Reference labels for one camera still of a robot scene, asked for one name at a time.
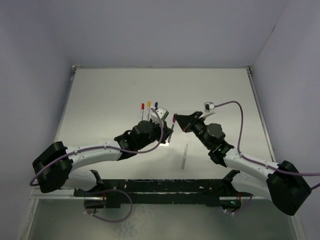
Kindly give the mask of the purple pen cap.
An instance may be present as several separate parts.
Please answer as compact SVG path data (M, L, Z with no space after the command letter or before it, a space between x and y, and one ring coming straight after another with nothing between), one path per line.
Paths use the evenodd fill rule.
M174 113L174 114L173 114L173 117L172 117L172 123L175 123L175 122L176 122L176 116L177 116L177 113Z

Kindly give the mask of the purple-ended white marker pen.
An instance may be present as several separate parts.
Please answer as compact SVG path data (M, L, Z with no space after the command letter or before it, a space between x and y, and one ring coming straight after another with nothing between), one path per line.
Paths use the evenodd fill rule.
M168 139L167 139L167 143L168 144L170 144L170 142L171 142L171 138L172 138L172 135L174 133L174 127L175 127L175 123L172 122L172 124L171 124L171 133L170 133L170 135L168 136Z

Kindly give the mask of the green-ended white marker pen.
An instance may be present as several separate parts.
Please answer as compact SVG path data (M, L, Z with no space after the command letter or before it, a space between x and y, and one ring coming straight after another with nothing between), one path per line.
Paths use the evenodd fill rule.
M187 151L188 151L188 144L185 145L183 156L182 156L182 163L181 163L182 170L185 168L186 159L187 159Z

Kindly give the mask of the yellow-ended white marker pen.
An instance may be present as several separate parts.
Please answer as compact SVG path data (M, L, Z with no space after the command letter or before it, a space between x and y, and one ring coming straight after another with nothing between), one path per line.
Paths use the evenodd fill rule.
M146 116L146 120L149 121L150 120L150 111L151 111L151 107L147 106L147 116Z

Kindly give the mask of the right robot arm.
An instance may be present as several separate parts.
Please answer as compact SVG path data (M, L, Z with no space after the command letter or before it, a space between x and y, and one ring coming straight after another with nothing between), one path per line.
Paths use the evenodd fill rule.
M193 133L200 140L215 164L236 171L222 183L226 195L241 192L263 197L282 213L293 216L311 194L311 187L291 162L277 163L245 156L227 143L220 124L205 123L202 112L177 114L174 118L184 133Z

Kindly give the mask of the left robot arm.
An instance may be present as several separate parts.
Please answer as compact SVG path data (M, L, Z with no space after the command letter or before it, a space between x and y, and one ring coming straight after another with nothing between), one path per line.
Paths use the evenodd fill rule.
M146 150L145 147L154 142L164 144L172 133L166 122L143 120L132 129L99 145L67 147L62 141L54 142L33 161L35 176L29 185L38 186L42 193L66 187L98 196L103 191L103 184L97 170L77 173L77 169L151 152L152 148Z

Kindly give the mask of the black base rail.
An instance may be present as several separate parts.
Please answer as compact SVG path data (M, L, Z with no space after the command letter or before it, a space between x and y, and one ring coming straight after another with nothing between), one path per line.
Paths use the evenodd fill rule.
M239 172L231 170L222 179L98 179L93 189L74 190L75 197L98 197L97 204L86 203L89 208L119 208L121 204L150 205L205 205L207 207L240 207L238 197L250 196L236 191L231 180Z

